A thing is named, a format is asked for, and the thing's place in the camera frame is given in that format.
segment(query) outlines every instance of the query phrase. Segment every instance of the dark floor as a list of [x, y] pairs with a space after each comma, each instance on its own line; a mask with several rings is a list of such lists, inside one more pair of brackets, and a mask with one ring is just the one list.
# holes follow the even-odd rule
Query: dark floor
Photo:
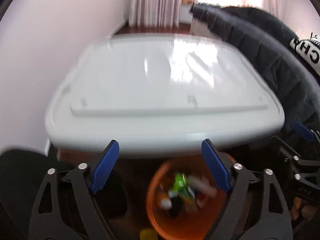
[[179, 33], [189, 34], [190, 24], [180, 23], [179, 28], [174, 26], [172, 28], [146, 28], [146, 27], [130, 27], [128, 24], [123, 26], [116, 34], [125, 33]]

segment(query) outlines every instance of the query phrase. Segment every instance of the reddish brown floor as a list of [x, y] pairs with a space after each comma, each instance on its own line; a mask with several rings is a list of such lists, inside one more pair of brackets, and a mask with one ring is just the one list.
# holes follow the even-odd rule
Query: reddish brown floor
[[190, 24], [180, 23], [179, 28], [174, 26], [172, 28], [146, 28], [146, 27], [129, 27], [129, 25], [123, 26], [116, 34], [125, 33], [179, 33], [189, 34]]

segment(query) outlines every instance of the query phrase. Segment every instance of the yellow object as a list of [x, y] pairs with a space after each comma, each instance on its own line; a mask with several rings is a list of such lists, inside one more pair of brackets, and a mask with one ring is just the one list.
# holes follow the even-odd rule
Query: yellow object
[[140, 240], [158, 240], [158, 235], [152, 228], [145, 228], [140, 231]]

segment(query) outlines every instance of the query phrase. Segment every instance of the blue gripper pad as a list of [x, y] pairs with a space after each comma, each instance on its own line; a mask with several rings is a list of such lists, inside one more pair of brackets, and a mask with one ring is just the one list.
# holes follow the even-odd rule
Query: blue gripper pad
[[117, 141], [112, 140], [108, 147], [105, 149], [105, 155], [101, 158], [100, 162], [94, 169], [91, 177], [90, 190], [96, 194], [102, 190], [109, 175], [115, 165], [119, 156], [119, 144]]
[[201, 153], [218, 189], [228, 193], [232, 188], [229, 182], [229, 173], [206, 140], [202, 142]]
[[302, 123], [298, 121], [294, 121], [292, 123], [292, 129], [300, 134], [303, 138], [305, 138], [309, 142], [314, 142], [315, 138], [313, 136], [313, 132], [311, 132], [307, 127], [305, 127]]

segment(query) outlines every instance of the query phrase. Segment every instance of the silver screw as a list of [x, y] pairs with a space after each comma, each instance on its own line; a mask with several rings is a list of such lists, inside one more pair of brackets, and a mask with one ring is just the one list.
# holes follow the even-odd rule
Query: silver screw
[[266, 174], [268, 174], [268, 175], [272, 175], [272, 174], [273, 174], [273, 171], [272, 171], [272, 170], [270, 170], [270, 169], [266, 169]]
[[300, 175], [300, 174], [298, 174], [298, 173], [297, 173], [297, 174], [295, 174], [295, 175], [294, 175], [294, 177], [295, 177], [295, 179], [296, 179], [296, 180], [301, 179], [301, 175]]
[[78, 166], [78, 168], [80, 170], [84, 170], [86, 167], [88, 167], [88, 165], [86, 163], [80, 163], [79, 166]]
[[242, 165], [240, 163], [235, 163], [233, 164], [233, 167], [236, 169], [236, 170], [242, 170]]
[[55, 170], [54, 168], [51, 168], [51, 169], [48, 170], [47, 173], [48, 173], [49, 175], [52, 175], [52, 174], [54, 174], [55, 172], [56, 172], [56, 170]]

